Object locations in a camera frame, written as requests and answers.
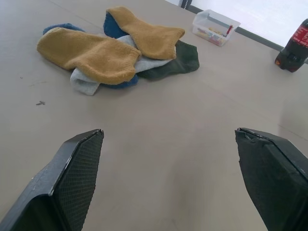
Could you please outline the dark cola bottle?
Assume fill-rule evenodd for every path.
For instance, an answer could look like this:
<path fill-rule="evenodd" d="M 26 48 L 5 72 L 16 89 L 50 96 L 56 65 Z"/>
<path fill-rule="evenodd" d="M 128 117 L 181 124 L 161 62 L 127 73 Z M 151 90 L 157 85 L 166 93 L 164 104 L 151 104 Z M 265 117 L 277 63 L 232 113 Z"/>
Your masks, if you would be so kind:
<path fill-rule="evenodd" d="M 293 73 L 297 71 L 308 58 L 308 19 L 304 20 L 291 36 L 287 45 L 279 52 L 275 64 L 280 69 Z"/>

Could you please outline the dark green sock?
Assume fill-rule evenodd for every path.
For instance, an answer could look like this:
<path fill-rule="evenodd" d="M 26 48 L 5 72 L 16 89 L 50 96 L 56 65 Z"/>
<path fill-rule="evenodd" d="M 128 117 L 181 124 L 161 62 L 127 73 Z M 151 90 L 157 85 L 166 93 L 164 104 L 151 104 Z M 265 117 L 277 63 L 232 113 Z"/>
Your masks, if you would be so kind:
<path fill-rule="evenodd" d="M 176 43 L 176 55 L 174 60 L 159 67 L 138 72 L 137 76 L 148 80 L 159 80 L 177 74 L 187 74 L 199 69 L 197 47 L 183 41 Z"/>

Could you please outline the mustard yellow sock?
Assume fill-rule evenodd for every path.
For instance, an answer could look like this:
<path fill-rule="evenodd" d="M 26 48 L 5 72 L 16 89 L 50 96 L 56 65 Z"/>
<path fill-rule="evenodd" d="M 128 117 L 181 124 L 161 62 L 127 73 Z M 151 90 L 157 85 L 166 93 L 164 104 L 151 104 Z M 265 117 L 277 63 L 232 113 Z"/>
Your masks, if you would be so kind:
<path fill-rule="evenodd" d="M 149 24 L 125 7 L 109 8 L 106 12 L 113 17 L 122 31 L 132 37 L 142 55 L 160 60 L 176 58 L 175 46 L 184 36 L 184 29 Z"/>
<path fill-rule="evenodd" d="M 115 38 L 56 27 L 44 34 L 37 51 L 65 70 L 79 69 L 91 80 L 108 85 L 130 81 L 141 56 Z"/>

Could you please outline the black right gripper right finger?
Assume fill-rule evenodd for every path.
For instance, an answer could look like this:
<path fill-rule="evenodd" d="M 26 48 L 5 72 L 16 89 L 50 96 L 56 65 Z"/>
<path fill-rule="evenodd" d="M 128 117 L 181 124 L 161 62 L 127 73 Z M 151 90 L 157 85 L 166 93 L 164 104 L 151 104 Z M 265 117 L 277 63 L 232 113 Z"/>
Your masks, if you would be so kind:
<path fill-rule="evenodd" d="M 289 140 L 235 130 L 246 190 L 268 231 L 308 231 L 308 158 Z"/>

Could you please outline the light grey sock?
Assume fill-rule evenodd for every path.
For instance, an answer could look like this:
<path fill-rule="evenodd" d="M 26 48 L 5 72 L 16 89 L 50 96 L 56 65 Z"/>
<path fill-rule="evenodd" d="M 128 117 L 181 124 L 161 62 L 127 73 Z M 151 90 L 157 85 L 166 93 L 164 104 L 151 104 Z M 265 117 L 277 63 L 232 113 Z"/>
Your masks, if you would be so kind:
<path fill-rule="evenodd" d="M 171 59 L 169 60 L 152 59 L 142 55 L 140 58 L 138 58 L 134 67 L 136 73 L 139 73 L 155 67 L 163 66 L 169 63 L 170 61 Z M 77 68 L 72 72 L 70 77 L 70 83 L 72 87 L 75 90 L 89 96 L 94 95 L 94 93 L 96 92 L 96 90 L 99 88 L 100 85 L 104 85 L 105 87 L 112 89 L 123 89 L 137 84 L 138 80 L 139 80 L 138 76 L 135 75 L 130 81 L 122 82 L 117 85 L 108 85 L 91 80 Z"/>

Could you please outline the blue sock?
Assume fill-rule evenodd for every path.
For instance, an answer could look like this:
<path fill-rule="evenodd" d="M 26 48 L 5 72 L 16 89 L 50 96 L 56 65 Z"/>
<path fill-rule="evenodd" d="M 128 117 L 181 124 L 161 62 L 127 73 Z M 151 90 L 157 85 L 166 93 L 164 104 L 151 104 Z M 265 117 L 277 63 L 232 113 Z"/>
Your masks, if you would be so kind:
<path fill-rule="evenodd" d="M 105 21 L 103 24 L 103 31 L 106 36 L 118 39 L 122 36 L 126 36 L 127 33 L 124 32 L 117 24 L 115 19 L 112 17 L 110 13 L 106 13 Z"/>
<path fill-rule="evenodd" d="M 45 35 L 50 30 L 52 30 L 56 27 L 65 28 L 65 29 L 74 30 L 74 31 L 85 32 L 80 27 L 74 26 L 71 23 L 64 23 L 64 24 L 51 25 L 49 27 L 46 27 L 43 30 L 42 34 Z M 93 95 L 95 93 L 95 91 L 97 90 L 97 88 L 99 87 L 99 85 L 103 85 L 103 86 L 105 86 L 107 88 L 111 88 L 111 89 L 124 89 L 124 88 L 131 87 L 133 85 L 136 85 L 138 83 L 138 80 L 139 80 L 138 76 L 135 75 L 128 82 L 127 81 L 122 82 L 122 83 L 117 84 L 117 85 L 108 85 L 108 84 L 97 83 L 95 81 L 92 81 L 91 79 L 89 79 L 87 76 L 85 76 L 79 70 L 74 70 L 71 77 L 70 77 L 70 82 L 71 82 L 72 87 L 75 90 L 80 91 L 80 92 L 82 92 L 86 95 Z"/>

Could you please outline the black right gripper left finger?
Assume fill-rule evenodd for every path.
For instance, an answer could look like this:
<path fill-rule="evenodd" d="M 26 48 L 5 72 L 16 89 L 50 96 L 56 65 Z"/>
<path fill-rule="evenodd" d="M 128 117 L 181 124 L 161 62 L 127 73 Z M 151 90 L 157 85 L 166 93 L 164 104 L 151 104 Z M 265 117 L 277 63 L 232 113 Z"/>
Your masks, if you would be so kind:
<path fill-rule="evenodd" d="M 81 231 L 96 188 L 104 132 L 78 134 L 27 184 L 0 231 Z"/>

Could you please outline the clear plastic container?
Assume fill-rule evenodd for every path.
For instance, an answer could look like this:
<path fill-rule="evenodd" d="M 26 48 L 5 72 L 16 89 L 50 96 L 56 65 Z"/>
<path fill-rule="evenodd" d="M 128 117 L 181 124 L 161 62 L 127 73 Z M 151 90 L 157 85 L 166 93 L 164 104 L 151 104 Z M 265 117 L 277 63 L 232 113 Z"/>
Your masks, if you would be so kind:
<path fill-rule="evenodd" d="M 192 25 L 195 35 L 222 47 L 241 23 L 213 10 L 206 10 L 195 16 Z"/>

